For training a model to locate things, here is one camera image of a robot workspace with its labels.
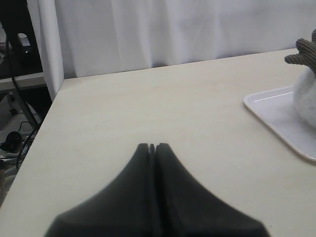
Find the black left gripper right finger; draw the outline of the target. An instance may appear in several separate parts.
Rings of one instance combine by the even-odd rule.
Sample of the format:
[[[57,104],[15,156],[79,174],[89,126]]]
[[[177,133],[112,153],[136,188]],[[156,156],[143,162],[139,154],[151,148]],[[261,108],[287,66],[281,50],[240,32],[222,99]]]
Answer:
[[[234,209],[200,184],[161,143],[155,154],[156,186],[166,237],[268,237],[258,220]]]

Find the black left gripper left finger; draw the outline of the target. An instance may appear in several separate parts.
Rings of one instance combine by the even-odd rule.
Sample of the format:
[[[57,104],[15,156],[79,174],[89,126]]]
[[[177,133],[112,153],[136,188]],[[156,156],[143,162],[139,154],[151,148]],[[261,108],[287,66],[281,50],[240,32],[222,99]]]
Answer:
[[[47,237],[152,237],[153,145],[139,144],[120,174],[80,205],[58,215]]]

